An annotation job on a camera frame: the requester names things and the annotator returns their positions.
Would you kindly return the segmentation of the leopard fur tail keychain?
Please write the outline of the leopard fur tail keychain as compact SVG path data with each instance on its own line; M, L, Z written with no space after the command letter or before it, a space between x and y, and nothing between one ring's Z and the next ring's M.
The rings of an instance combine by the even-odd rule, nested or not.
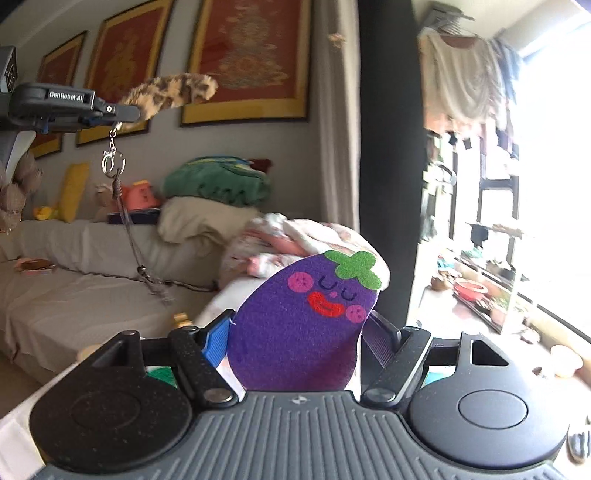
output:
M181 73L155 77L132 88L120 101L120 104L138 109L139 117L132 121L132 124L135 124L150 120L161 111L211 100L217 88L217 82L211 76L204 74ZM139 280L151 294L155 295L165 306L169 306L174 299L169 294L165 282L154 277L144 264L143 256L132 234L129 212L124 205L121 175L125 170L126 159L115 145L115 138L122 128L123 122L119 121L113 124L108 133L109 146L103 152L102 172L112 181L113 200L126 232Z

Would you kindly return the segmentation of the purple eggplant felt sponge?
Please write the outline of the purple eggplant felt sponge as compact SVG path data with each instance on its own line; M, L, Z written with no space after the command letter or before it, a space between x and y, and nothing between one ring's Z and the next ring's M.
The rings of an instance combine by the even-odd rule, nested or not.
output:
M329 250L266 280L238 308L228 363L247 391L345 389L382 281L376 257Z

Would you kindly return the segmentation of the framed red artwork left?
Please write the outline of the framed red artwork left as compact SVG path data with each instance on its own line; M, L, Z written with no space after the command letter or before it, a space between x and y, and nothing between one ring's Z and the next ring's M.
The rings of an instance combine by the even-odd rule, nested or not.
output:
M37 73L37 82L52 84L47 91L49 100L64 102L63 95L71 93L86 35L86 31L81 32L43 57ZM59 153L62 150L62 139L61 133L38 134L31 146L34 157L41 158Z

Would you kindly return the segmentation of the framed red artwork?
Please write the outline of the framed red artwork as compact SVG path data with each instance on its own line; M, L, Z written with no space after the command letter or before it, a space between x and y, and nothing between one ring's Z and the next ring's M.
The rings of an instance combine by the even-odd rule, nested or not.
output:
M105 19L94 44L84 87L109 103L152 78L174 2L147 1Z
M37 82L52 84L47 91L49 100L64 102L63 95L71 93L86 35L86 31L81 32L43 57L37 73ZM38 134L31 146L34 157L41 158L59 153L62 150L62 139L61 133Z
M203 1L188 57L218 84L181 126L308 117L311 1Z

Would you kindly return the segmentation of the framed red artwork middle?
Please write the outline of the framed red artwork middle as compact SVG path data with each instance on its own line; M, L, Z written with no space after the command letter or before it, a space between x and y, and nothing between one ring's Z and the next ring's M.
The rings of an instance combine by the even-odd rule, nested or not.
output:
M84 87L109 103L152 78L174 2L147 1L105 19L94 44Z

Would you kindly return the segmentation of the yellow cushion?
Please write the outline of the yellow cushion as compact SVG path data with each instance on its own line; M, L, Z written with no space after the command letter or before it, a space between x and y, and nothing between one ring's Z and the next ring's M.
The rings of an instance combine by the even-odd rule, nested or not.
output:
M89 176L88 163L71 164L65 172L57 203L58 218L66 223L75 220Z

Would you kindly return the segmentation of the orange plush toy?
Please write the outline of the orange plush toy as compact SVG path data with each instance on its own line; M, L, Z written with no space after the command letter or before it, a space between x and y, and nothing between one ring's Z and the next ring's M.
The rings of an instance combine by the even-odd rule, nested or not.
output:
M110 184L97 184L94 199L98 205L95 215L97 221L103 221L108 214L117 213L119 210ZM159 208L161 205L161 201L154 195L152 186L147 180L134 182L131 186L123 185L122 202L128 212L147 211Z

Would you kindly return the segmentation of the red plastic basin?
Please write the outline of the red plastic basin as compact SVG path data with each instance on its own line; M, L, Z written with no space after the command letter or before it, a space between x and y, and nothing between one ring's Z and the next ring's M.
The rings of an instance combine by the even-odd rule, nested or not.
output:
M455 293L462 299L476 302L488 294L488 288L476 281L457 279L454 285Z

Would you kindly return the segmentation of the yellow duck toy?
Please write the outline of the yellow duck toy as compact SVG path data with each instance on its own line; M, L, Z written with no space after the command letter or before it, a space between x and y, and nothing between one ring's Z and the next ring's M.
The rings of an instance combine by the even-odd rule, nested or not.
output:
M33 217L37 221L59 220L59 210L57 207L39 206L33 208Z

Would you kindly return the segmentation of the black tablet on sofa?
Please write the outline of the black tablet on sofa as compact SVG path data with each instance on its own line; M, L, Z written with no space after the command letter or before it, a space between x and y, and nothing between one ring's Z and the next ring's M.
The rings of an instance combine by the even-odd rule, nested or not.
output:
M156 225L160 216L159 208L150 208L144 210L129 211L128 217L134 225ZM119 212L109 213L107 215L109 225L121 225L122 218Z

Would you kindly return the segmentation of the cream pillow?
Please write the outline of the cream pillow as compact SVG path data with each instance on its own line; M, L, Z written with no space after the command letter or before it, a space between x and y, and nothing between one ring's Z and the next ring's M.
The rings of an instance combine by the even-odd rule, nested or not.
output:
M222 255L250 220L262 214L254 207L235 207L198 197L173 197L160 210L157 232L169 244L191 244L197 255Z

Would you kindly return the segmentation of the pink floral blanket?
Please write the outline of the pink floral blanket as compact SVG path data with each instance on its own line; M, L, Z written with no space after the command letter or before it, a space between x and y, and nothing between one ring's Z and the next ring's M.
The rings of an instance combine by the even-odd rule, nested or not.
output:
M244 276L270 278L304 257L328 250L346 255L359 251L372 253L377 259L372 271L382 281L383 288L389 286L389 267L361 234L339 224L289 219L280 213L253 218L229 242L222 256L218 284L225 287Z

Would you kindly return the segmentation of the beige sofa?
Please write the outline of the beige sofa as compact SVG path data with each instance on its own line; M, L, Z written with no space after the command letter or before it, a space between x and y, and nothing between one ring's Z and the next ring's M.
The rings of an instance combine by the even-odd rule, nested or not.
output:
M84 348L123 330L163 337L185 313L207 325L260 285L220 291L222 247L206 237L161 240L149 225L23 221L1 237L1 351L41 383Z

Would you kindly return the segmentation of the framed red artwork right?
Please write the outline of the framed red artwork right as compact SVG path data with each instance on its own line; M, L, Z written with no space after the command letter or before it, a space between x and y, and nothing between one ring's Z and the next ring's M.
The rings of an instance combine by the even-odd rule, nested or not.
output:
M311 1L203 1L188 57L218 84L181 126L308 117Z

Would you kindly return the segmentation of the hanging grey clothes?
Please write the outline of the hanging grey clothes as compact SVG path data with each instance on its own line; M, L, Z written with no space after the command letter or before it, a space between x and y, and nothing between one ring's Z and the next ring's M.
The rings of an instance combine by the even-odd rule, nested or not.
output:
M424 128L464 140L491 126L498 146L518 157L520 55L498 39L431 28L422 30L418 46Z

